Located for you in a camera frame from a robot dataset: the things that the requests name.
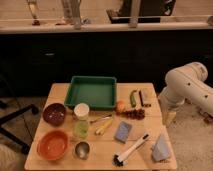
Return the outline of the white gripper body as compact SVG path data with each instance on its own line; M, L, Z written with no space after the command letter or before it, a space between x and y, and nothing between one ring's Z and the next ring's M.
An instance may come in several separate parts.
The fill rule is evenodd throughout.
M168 108L166 105L161 105L163 124L168 127L176 117L176 111Z

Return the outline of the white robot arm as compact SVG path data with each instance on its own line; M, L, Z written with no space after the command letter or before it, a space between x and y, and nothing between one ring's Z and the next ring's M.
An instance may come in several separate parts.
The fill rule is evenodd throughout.
M165 126L171 124L185 100L200 109L206 123L213 123L213 88L204 83L207 77L207 68L200 62L192 62L167 72L166 86L158 95Z

